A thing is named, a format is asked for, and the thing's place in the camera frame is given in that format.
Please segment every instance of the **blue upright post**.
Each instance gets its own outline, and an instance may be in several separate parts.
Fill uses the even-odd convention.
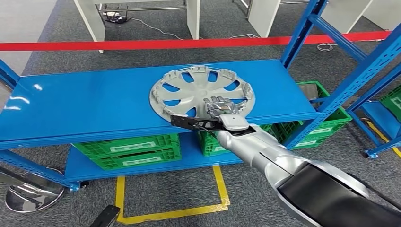
[[[59,183],[70,188],[71,191],[78,191],[80,188],[80,184],[78,182],[67,182],[65,181],[63,175],[53,170],[47,169],[46,167],[43,167],[29,159],[19,156],[9,150],[0,150],[0,161],[21,168],[33,174],[37,174],[50,181]]]
[[[308,6],[306,7],[304,13],[299,19],[296,25],[295,31],[289,41],[287,47],[281,56],[280,61],[283,63],[284,67],[288,69],[294,60],[295,56],[301,49],[302,43],[308,36],[309,32],[313,27],[313,23],[308,20],[311,14],[321,15],[324,7],[326,6],[327,0],[310,0]]]
[[[308,120],[305,124],[298,127],[284,142],[284,145],[289,149],[293,148],[399,53],[401,53],[401,24],[350,73],[327,99],[325,99],[317,108],[321,114],[316,119]]]
[[[0,60],[0,82],[3,82],[11,90],[14,90],[19,78],[18,74],[16,74],[5,62]]]

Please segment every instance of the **crate label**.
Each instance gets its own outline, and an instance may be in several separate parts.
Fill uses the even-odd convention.
[[[401,99],[398,97],[390,99],[394,105],[396,105],[401,110]]]
[[[150,158],[144,158],[140,160],[133,160],[133,161],[126,161],[122,162],[123,166],[131,166],[131,165],[137,165],[137,164],[143,164],[143,163],[148,163],[148,162],[156,162],[156,161],[161,161],[161,157],[150,157]]]
[[[214,151],[213,151],[213,152],[215,152],[215,151],[221,151],[221,150],[225,150],[224,147],[221,147],[221,146],[220,146],[220,147],[216,147],[216,148],[214,148]]]
[[[306,145],[312,145],[312,144],[315,144],[316,142],[317,142],[317,140],[309,141],[309,142],[303,142],[303,143],[298,143],[298,144],[296,145],[296,147],[306,146]]]
[[[111,152],[121,152],[121,151],[127,151],[127,150],[151,148],[151,147],[155,147],[155,146],[156,146],[155,142],[137,143],[137,144],[130,144],[130,145],[119,146],[119,147],[111,147],[110,151]]]
[[[309,135],[323,133],[323,132],[330,132],[332,129],[333,129],[333,127],[324,128],[324,129],[315,129]]]

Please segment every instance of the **white table leg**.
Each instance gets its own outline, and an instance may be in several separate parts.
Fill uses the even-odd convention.
[[[401,0],[373,0],[364,16],[382,29],[392,31],[401,22]]]
[[[322,18],[339,32],[347,34],[354,27],[372,0],[330,0]]]
[[[105,40],[105,25],[103,20],[97,12],[96,5],[93,0],[74,0],[75,5],[81,14],[85,25],[88,28],[93,41],[104,41]]]
[[[187,26],[192,39],[199,39],[199,17],[201,0],[187,0]]]
[[[253,0],[248,21],[260,37],[269,36],[280,0]]]

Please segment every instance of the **chrome stand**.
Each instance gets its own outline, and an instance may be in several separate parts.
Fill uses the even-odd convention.
[[[62,174],[59,170],[48,168]],[[10,185],[6,206],[18,213],[31,213],[50,207],[64,193],[64,187],[32,173],[17,175],[0,167],[0,181]]]

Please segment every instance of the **black cable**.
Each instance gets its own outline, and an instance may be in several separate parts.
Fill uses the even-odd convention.
[[[221,109],[220,108],[213,108],[213,109],[208,110],[206,113],[208,114],[212,110],[221,110]]]
[[[212,135],[215,139],[217,139],[216,135],[215,135],[214,133],[212,133],[209,129],[207,129],[207,128],[203,127],[203,126],[200,126],[200,125],[198,125],[198,124],[192,124],[192,123],[190,123],[190,125],[195,126],[195,127],[197,127],[197,128],[200,128],[200,129],[203,129],[203,130],[207,131],[210,135]]]
[[[373,191],[376,195],[378,195],[380,198],[382,198],[383,200],[385,200],[386,202],[388,202],[389,204],[395,206],[398,210],[401,210],[401,205],[398,204],[397,202],[395,202],[394,200],[390,199],[389,197],[387,197],[386,195],[382,194],[381,192],[379,192],[376,188],[372,187],[371,185],[369,185],[368,183],[366,183],[365,181],[361,180],[359,177],[351,174],[351,173],[347,173],[348,175],[354,177],[355,179],[357,179],[359,182],[361,182],[367,189]]]

